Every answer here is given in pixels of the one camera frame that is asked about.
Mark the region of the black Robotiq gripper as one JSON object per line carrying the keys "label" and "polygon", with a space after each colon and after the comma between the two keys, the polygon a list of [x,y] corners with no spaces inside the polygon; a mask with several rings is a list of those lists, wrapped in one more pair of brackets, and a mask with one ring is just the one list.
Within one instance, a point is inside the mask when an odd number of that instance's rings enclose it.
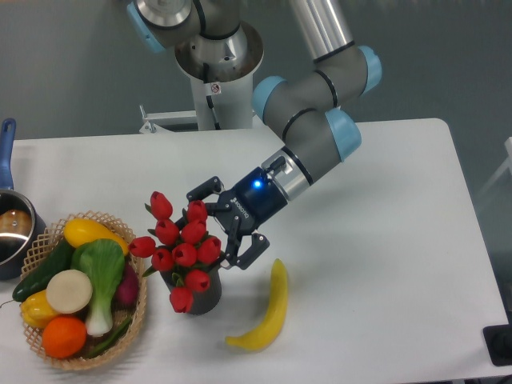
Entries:
{"label": "black Robotiq gripper", "polygon": [[[282,192],[262,168],[256,168],[224,191],[218,177],[212,177],[187,194],[187,207],[174,224],[184,229],[189,224],[206,226],[209,216],[215,217],[227,233],[226,256],[236,256],[230,263],[246,270],[269,248],[268,238],[256,230],[287,205]],[[219,195],[217,202],[205,203],[212,194]],[[238,255],[242,238],[249,236],[250,246]]]}

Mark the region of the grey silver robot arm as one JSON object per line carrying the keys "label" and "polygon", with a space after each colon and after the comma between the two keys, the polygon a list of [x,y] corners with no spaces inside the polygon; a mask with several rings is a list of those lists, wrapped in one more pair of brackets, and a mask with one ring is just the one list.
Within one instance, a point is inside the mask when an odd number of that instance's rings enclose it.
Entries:
{"label": "grey silver robot arm", "polygon": [[219,259],[225,268],[250,266],[269,246],[258,232],[361,144],[342,105],[379,84],[382,66],[371,48],[357,46],[336,1],[293,1],[314,72],[291,83],[279,76],[254,84],[262,39],[241,20],[237,1],[132,1],[127,13],[141,40],[155,52],[174,50],[189,78],[200,130],[243,128],[254,118],[272,129],[282,148],[225,190],[214,177],[188,193],[203,201],[227,236]]}

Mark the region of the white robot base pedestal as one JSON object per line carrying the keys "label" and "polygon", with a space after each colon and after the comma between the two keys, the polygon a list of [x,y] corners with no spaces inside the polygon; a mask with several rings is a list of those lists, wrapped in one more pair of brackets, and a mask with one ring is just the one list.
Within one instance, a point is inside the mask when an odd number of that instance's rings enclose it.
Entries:
{"label": "white robot base pedestal", "polygon": [[228,82],[190,80],[194,108],[192,110],[147,113],[143,106],[142,134],[155,134],[164,129],[178,130],[194,126],[204,130],[236,130],[253,126],[253,76],[248,74]]}

